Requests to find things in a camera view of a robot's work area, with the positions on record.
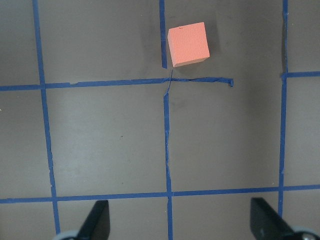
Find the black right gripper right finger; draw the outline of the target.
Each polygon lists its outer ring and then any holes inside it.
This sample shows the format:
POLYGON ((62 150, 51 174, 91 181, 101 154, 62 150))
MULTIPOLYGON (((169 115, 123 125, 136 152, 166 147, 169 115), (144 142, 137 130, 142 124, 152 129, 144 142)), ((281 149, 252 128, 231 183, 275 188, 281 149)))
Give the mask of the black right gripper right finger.
POLYGON ((250 200, 250 230, 256 240, 299 239, 299 234, 262 197, 250 200))

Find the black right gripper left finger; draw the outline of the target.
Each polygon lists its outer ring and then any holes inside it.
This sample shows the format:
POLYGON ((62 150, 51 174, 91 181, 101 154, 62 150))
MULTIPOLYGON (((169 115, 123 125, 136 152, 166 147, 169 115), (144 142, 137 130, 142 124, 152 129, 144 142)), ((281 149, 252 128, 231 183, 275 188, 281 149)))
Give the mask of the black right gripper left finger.
POLYGON ((111 232, 108 200, 98 200, 81 226, 77 240, 107 240, 111 232))

